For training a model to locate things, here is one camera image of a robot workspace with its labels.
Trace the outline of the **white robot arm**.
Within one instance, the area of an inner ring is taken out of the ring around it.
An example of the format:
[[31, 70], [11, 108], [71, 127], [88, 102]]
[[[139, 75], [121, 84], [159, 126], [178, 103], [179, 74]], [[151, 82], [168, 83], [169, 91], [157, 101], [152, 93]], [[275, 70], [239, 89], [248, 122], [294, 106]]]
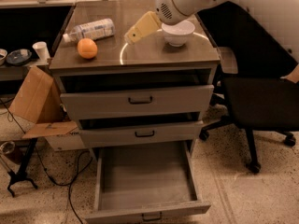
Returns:
[[125, 41], [134, 44], [193, 14], [220, 47], [228, 73], [298, 81], [299, 0], [155, 0], [155, 10], [139, 19]]

